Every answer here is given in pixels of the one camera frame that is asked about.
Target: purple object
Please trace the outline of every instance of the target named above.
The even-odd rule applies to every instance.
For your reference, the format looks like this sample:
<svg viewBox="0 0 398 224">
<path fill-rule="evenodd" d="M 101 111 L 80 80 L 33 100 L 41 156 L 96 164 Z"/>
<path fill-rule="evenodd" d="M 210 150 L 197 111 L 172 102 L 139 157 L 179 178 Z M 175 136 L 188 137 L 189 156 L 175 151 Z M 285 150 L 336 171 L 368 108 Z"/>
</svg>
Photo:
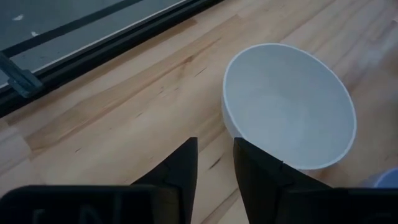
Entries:
<svg viewBox="0 0 398 224">
<path fill-rule="evenodd" d="M 374 188 L 398 188 L 398 167 L 370 176 L 361 185 Z"/>
</svg>

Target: wood grain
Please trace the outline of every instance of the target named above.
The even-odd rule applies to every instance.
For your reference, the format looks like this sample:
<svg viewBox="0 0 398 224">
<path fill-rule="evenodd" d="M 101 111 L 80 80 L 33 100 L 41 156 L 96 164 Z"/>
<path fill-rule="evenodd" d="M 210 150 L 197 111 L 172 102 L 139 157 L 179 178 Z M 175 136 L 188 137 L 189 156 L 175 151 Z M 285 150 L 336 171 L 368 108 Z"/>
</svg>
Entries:
<svg viewBox="0 0 398 224">
<path fill-rule="evenodd" d="M 264 42 L 314 54 L 346 85 L 354 146 L 310 175 L 358 185 L 398 165 L 397 4 L 225 0 L 0 119 L 0 194 L 34 183 L 130 184 L 198 136 L 192 223 L 247 223 L 221 84 L 235 54 Z"/>
</svg>

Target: black window frame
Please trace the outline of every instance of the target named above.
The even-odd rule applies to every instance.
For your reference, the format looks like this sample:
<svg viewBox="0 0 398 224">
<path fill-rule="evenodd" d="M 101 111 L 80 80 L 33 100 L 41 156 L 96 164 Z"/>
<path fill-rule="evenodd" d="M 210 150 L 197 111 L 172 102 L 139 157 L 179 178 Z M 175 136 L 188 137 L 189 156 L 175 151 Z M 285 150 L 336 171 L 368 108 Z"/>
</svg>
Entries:
<svg viewBox="0 0 398 224">
<path fill-rule="evenodd" d="M 221 1 L 223 0 L 182 1 L 152 17 L 144 19 L 143 21 L 127 27 L 109 37 L 101 39 L 82 50 L 67 55 L 49 66 L 32 72 L 30 75 L 37 77 L 42 83 L 42 87 L 30 97 L 23 97 L 12 87 L 12 85 L 0 88 L 0 118 L 46 95 L 47 93 L 50 93 L 86 72 L 104 64 L 112 58 L 121 55 L 133 47 L 159 35 L 167 29 L 176 26 Z M 89 24 L 111 13 L 128 7 L 135 2 L 138 1 L 124 0 L 115 4 L 116 6 L 112 5 L 100 12 L 96 12 L 98 13 L 96 15 L 89 15 L 84 19 L 79 19 L 55 30 L 50 30 L 44 33 L 42 37 L 39 35 L 4 49 L 0 51 L 0 54 L 5 55 L 6 58 L 9 59 L 25 50 L 29 50 L 46 41 L 78 29 L 85 24 Z M 18 74 L 21 78 L 27 78 L 26 76 L 29 76 L 29 73 Z"/>
</svg>

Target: bowl rim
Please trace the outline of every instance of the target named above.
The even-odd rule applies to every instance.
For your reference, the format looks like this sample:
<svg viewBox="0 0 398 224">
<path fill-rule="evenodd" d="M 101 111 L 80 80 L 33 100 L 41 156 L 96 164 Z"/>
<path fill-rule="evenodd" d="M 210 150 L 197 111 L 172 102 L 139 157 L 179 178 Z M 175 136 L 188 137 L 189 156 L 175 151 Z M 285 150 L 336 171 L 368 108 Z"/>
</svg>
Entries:
<svg viewBox="0 0 398 224">
<path fill-rule="evenodd" d="M 317 59 L 316 57 L 314 57 L 314 56 L 311 55 L 310 53 L 308 53 L 308 52 L 306 52 L 306 51 L 304 51 L 304 50 L 298 49 L 298 48 L 296 48 L 296 47 L 293 47 L 293 46 L 290 46 L 290 45 L 287 45 L 287 44 L 280 44 L 280 43 L 257 44 L 257 45 L 253 45 L 253 46 L 251 46 L 251 47 L 248 47 L 248 48 L 246 48 L 246 49 L 240 51 L 238 54 L 236 54 L 236 55 L 232 58 L 232 60 L 229 62 L 228 66 L 227 66 L 227 69 L 225 70 L 225 73 L 224 73 L 224 78 L 223 78 L 223 100 L 222 100 L 222 102 L 223 102 L 224 105 L 225 105 L 226 112 L 227 112 L 227 114 L 229 115 L 230 120 L 231 120 L 231 122 L 232 122 L 232 125 L 236 128 L 237 132 L 242 136 L 242 138 L 247 139 L 247 137 L 245 136 L 245 134 L 241 131 L 241 129 L 239 128 L 239 126 L 236 124 L 235 118 L 234 118 L 234 116 L 231 114 L 231 110 L 230 110 L 230 108 L 229 108 L 228 100 L 227 100 L 227 97 L 226 97 L 226 80 L 227 80 L 227 76 L 228 76 L 229 70 L 230 70 L 230 68 L 231 68 L 231 65 L 232 65 L 232 64 L 235 62 L 235 60 L 236 60 L 240 55 L 242 55 L 243 53 L 245 53 L 245 52 L 247 52 L 247 51 L 249 51 L 249 50 L 251 50 L 251 49 L 254 49 L 254 48 L 264 47 L 264 46 L 270 46 L 270 45 L 279 46 L 279 47 L 287 47 L 287 48 L 290 48 L 290 49 L 292 49 L 292 50 L 299 51 L 299 52 L 301 52 L 301 53 L 303 53 L 303 54 L 305 54 L 305 55 L 308 55 L 308 56 L 310 56 L 312 59 L 314 59 L 316 62 L 320 63 L 320 64 L 321 64 L 325 69 L 327 69 L 330 73 L 332 73 L 333 76 L 337 79 L 338 83 L 343 87 L 344 92 L 345 92 L 346 96 L 348 97 L 349 105 L 350 105 L 350 107 L 351 107 L 351 113 L 352 113 L 352 115 L 353 115 L 353 123 L 354 123 L 353 125 L 354 125 L 354 126 L 353 126 L 353 132 L 352 132 L 352 134 L 351 134 L 351 139 L 349 140 L 349 143 L 348 143 L 346 149 L 345 149 L 338 157 L 334 158 L 333 160 L 331 160 L 331 161 L 329 161 L 329 162 L 327 162 L 327 163 L 321 164 L 321 165 L 319 165 L 319 166 L 296 166 L 296 165 L 294 165 L 294 164 L 288 164 L 288 165 L 291 166 L 291 167 L 293 167 L 293 168 L 295 168 L 295 169 L 299 169 L 299 170 L 315 170 L 315 169 L 322 169 L 322 168 L 325 168 L 325 167 L 328 167 L 328 166 L 330 166 L 330 165 L 332 165 L 332 164 L 337 163 L 337 162 L 340 161 L 343 157 L 345 157 L 345 155 L 347 155 L 348 151 L 351 149 L 351 146 L 353 145 L 354 140 L 355 140 L 356 128 L 357 128 L 357 120 L 356 120 L 356 112 L 355 112 L 355 108 L 354 108 L 353 101 L 352 101 L 352 99 L 351 99 L 351 96 L 350 96 L 349 93 L 348 93 L 348 90 L 347 90 L 346 87 L 344 86 L 343 82 L 337 77 L 337 75 L 336 75 L 329 67 L 327 67 L 323 62 L 321 62 L 319 59 Z"/>
</svg>

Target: white bowl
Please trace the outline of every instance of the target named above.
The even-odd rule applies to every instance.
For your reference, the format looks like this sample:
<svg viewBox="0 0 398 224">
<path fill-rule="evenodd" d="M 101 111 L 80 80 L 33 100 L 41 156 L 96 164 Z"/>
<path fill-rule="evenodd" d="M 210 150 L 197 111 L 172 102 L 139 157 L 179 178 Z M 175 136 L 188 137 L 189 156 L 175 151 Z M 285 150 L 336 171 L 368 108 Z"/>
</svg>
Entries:
<svg viewBox="0 0 398 224">
<path fill-rule="evenodd" d="M 288 45 L 260 44 L 237 54 L 224 76 L 222 101 L 232 137 L 296 169 L 338 162 L 355 138 L 355 110 L 342 82 Z"/>
</svg>

